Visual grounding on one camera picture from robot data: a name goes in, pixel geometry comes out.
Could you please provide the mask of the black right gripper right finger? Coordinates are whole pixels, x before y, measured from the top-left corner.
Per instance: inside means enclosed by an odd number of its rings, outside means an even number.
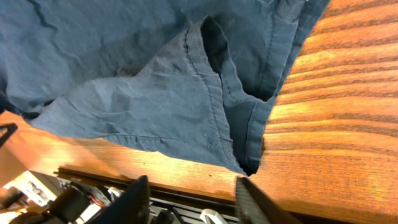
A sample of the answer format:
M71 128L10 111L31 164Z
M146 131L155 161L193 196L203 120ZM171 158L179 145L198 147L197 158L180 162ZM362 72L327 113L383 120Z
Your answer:
M246 177L237 177L235 211L242 224L301 224Z

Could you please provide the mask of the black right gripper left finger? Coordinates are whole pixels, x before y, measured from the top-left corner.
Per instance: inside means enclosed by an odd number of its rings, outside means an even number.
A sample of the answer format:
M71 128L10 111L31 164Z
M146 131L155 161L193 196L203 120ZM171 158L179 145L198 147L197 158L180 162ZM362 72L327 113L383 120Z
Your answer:
M149 222L149 181L146 175L130 184L125 192L89 224L147 224Z

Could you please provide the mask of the navy blue shorts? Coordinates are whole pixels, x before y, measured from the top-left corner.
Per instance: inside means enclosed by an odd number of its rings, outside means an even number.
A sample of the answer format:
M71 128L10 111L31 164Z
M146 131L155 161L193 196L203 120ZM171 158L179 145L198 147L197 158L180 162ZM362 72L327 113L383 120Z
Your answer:
M327 1L1 2L1 110L252 175Z

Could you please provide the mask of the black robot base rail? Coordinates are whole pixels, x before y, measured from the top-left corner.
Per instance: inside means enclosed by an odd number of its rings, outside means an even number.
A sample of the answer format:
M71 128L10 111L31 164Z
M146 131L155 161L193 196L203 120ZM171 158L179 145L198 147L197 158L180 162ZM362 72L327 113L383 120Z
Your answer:
M246 177L232 201L60 168L26 171L1 189L1 223L334 223L281 209Z

